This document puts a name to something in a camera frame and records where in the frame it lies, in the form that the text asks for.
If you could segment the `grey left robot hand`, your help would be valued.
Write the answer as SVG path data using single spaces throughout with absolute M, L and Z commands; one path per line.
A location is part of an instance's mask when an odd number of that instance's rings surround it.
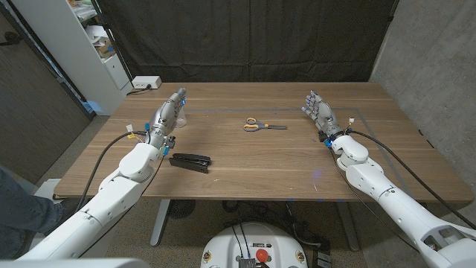
M 149 121 L 145 142 L 159 148 L 167 136 L 176 128 L 177 118 L 185 105 L 186 89 L 179 88 L 155 111 Z

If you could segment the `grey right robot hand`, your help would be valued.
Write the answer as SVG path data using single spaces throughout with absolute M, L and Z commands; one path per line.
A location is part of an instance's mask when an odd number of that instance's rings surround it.
M 344 134 L 335 118 L 335 113 L 320 95 L 311 90 L 305 101 L 306 105 L 301 110 L 315 122 L 320 141 L 333 141 Z

